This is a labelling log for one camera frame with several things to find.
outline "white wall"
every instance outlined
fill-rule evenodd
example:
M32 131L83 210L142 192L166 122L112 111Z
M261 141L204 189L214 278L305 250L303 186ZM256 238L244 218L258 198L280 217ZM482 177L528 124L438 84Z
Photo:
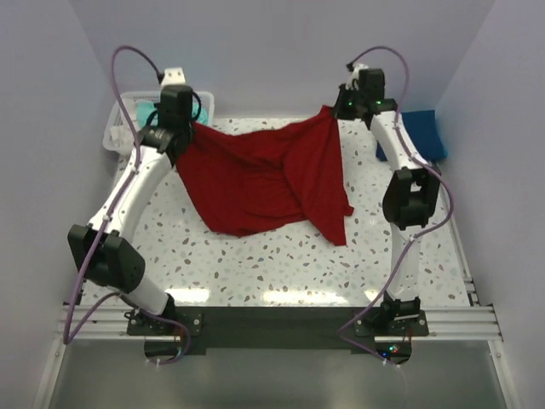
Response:
M65 0L0 2L0 407L30 407L75 268L66 234L111 185L106 78Z
M107 69L120 43L144 49L161 67L182 65L197 89L215 94L219 114L302 114L335 103L344 65L384 43L407 56L407 108L433 108L493 0L70 0L97 59ZM124 89L150 72L120 61ZM384 67L394 96L402 70Z
M545 2L496 0L438 107L462 242L527 408L543 407Z

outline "cable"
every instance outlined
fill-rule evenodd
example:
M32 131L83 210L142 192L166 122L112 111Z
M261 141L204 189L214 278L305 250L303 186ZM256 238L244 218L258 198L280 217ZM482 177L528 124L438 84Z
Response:
M386 51L389 51L389 52L395 54L400 59L401 63L403 64L403 68L404 68L405 81L404 81L404 86L403 86L403 92L401 94L401 98L399 99L398 108L396 109L395 117L394 117L394 120L393 120L393 127L394 127L394 129L396 131L399 142L401 143L401 146L403 147L405 153L409 156L410 160L412 160L415 164L420 165L423 169L427 170L433 177L435 177L436 179L439 180L441 185L443 185L443 187L445 188L445 191L447 193L447 197L449 199L449 209L447 211L445 219L443 219L438 224L436 224L434 226L431 226L430 228L425 228L421 232L419 232L417 234L414 234L407 241L407 244L405 245L404 249L401 251L401 254L399 255L398 261L396 261L395 265L393 266L392 272L390 273L390 276L388 277L388 280L386 281L386 284L382 287L382 289L378 292L376 297L369 303L369 305L367 307L365 307L361 312L356 314L351 320L349 320L345 325L343 325L338 331L339 337L343 341L345 341L347 343L350 343L355 347L363 349L364 351L366 351L369 354L372 354L376 358L378 358L380 360L383 360L383 362L385 364L388 363L388 364L391 364L391 365L395 365L392 361L384 360L384 358L382 356L380 356L376 351L366 347L365 345L363 345L361 343L357 343L357 342L355 342L355 341L353 341L353 340L351 340L351 339L349 339L347 337L344 337L342 335L342 333L346 329L348 329L350 326L352 326L356 321L361 320L375 306L375 304L382 298L382 296L386 292L387 288L390 286L390 284L392 284L392 281L395 278L395 275L399 271L399 268L401 266L401 262L403 261L404 257L407 255L407 252L409 251L409 249L413 245L413 243L415 243L415 241L417 241L418 239L421 239L424 235L426 235L428 233L431 233L431 232L437 230L438 228L443 227L446 223L449 222L449 220L452 218L452 214L454 213L454 197L453 197L453 193L450 190L450 187L448 186L445 179L443 179L443 177L434 168L432 168L428 164L424 164L421 160L419 160L416 157L417 153L410 151L409 147L407 147L407 144L405 143L405 141L403 139L403 136L401 135L401 131L399 129L399 116L401 114L401 107L403 106L405 97L407 96L407 90L409 89L409 82L410 82L410 70L409 70L409 65L407 64L406 59L397 50L395 50L395 49L393 49L391 47L384 46L384 45L377 45L375 47L371 47L370 49L367 49L366 51L364 51L363 53L358 55L356 58L354 58L352 61L350 61L347 64L347 66L348 67L353 66L353 63L356 62L357 60L359 60L361 57L363 57L364 55L370 53L371 51L375 51L377 49L383 49L383 50L386 50ZM404 403L403 403L403 405L401 407L405 407L405 402L406 402L406 397L407 397L407 392L408 392L408 386L407 386L407 379L406 379L403 371L401 371L401 374L403 376L403 380L404 380L404 384L405 384L405 399L404 399Z
M192 121L196 121L198 119L198 117L200 117L200 115L201 115L201 111L203 109L203 102L201 102L200 96L198 96L198 94L195 91L191 91L191 92L192 92L193 97L198 102L197 114L194 117L192 117Z
M159 365L174 364L175 362L179 361L182 357L184 357L187 354L187 351L189 351L189 348L191 347L191 333L189 332L189 330L186 328L185 325L183 325L181 322L178 322L178 321L167 320L166 318L163 318L163 317L157 317L157 315L150 314L147 311L144 311L143 309L141 309L141 312L146 317L151 318L153 320L163 322L164 324L177 326L178 328L180 328L180 330L182 330L186 334L186 346L184 347L184 349L183 350L180 349L177 356L174 356L167 360L160 360L158 362Z
M82 265L80 269L77 272L76 282L74 283L74 287L72 289L72 294L70 296L70 301L68 303L68 312L66 313L66 321L65 321L65 327L62 334L62 341L65 345L68 345L71 343L74 339L74 337L77 335L79 330L82 328L83 324L87 321L89 316L109 297L113 297L114 295L117 295L116 292L113 292L111 294L108 294L107 296L102 297L91 309L84 315L83 319L79 322L79 324L76 326L74 331L70 332L70 327L72 326L72 320L74 316L74 310L76 308L76 300L77 295L82 289L83 280L85 277L85 273L87 272L87 269L89 268L89 264L91 262L91 258L93 257L96 248L98 247L100 243L100 239L102 237L102 234L104 234L106 230L106 226L108 222L110 221L112 217L112 213L115 210L116 206L119 203L119 200L122 198L123 194L125 193L125 190L127 189L127 186L132 182L133 178L136 175L136 171L138 170L138 166L141 163L141 152L140 152L140 140L137 137L135 126L133 125L132 120L130 119L129 113L127 112L127 108L125 107L123 100L121 99L121 94L119 93L119 87L118 83L115 78L115 60L118 56L119 52L123 50L129 50L133 51L136 54L142 56L153 68L156 75L159 77L160 72L157 68L157 66L153 63L153 61L145 55L142 51L139 49L136 49L135 47L131 47L129 45L121 45L115 49L115 51L112 54L112 61L110 64L110 81L112 84L112 90L114 95L116 96L116 100L118 100L119 108L121 109L121 112L125 116L125 119L127 120L127 123L129 124L129 128L131 133L134 137L134 144L135 144L135 150L136 150L136 157L135 157L135 165L134 168L130 171L129 176L127 179L125 179L125 182L122 184L122 186L119 188L118 193L114 196L112 202L110 203L110 206L106 210L106 215L103 220L103 222L100 224L100 227L98 229L98 232L95 235L95 238L93 239L93 242L91 243L91 246L89 247L89 251L85 255L85 258L83 259Z
M123 302L125 302L129 307L142 312L146 317L151 318L152 320L156 320L159 322L163 322L164 324L174 325L180 328L182 332L186 334L186 347L182 350L179 349L178 355L173 356L172 358L168 358L167 360L159 360L158 365L167 365L167 364L174 364L178 360L180 360L183 356L187 354L187 351L189 351L189 348L191 347L191 333L187 329L185 325L183 325L181 322L169 320L163 317L157 317L157 315L154 315L152 313L148 313L146 310L139 308L137 305L134 305L131 301L127 299L126 296L120 296Z
M147 117L146 126L151 126L153 119L155 119L155 117L157 117L157 109L153 111L152 113L150 113L149 117Z

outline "gray floor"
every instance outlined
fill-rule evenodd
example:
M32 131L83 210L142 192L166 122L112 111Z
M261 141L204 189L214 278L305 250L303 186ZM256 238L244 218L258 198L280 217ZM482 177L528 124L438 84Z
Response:
M487 343L420 342L408 382L368 355L211 350L156 370L138 341L75 342L51 407L191 409L502 409Z

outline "metal bracket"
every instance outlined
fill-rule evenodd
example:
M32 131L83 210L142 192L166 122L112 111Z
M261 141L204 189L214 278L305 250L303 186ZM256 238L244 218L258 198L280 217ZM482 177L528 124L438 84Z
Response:
M164 324L136 310L131 310L123 315L129 324L127 325L127 335L132 337L166 337L179 335L173 325ZM183 324L192 337L197 337L201 333L203 316L195 310L186 310L185 308L176 309L176 321Z
M421 311L418 317L392 320L386 327L375 324L375 320L380 317L380 314L379 307L372 308L364 320L357 321L354 324L356 337L427 337L429 335L424 311Z

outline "red t-shirt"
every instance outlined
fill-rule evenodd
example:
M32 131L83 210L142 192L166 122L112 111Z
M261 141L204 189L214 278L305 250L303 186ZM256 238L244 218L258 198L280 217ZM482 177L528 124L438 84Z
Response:
M333 244L347 243L344 216L353 207L329 107L279 130L227 135L195 128L176 166L210 230L245 236L308 219Z

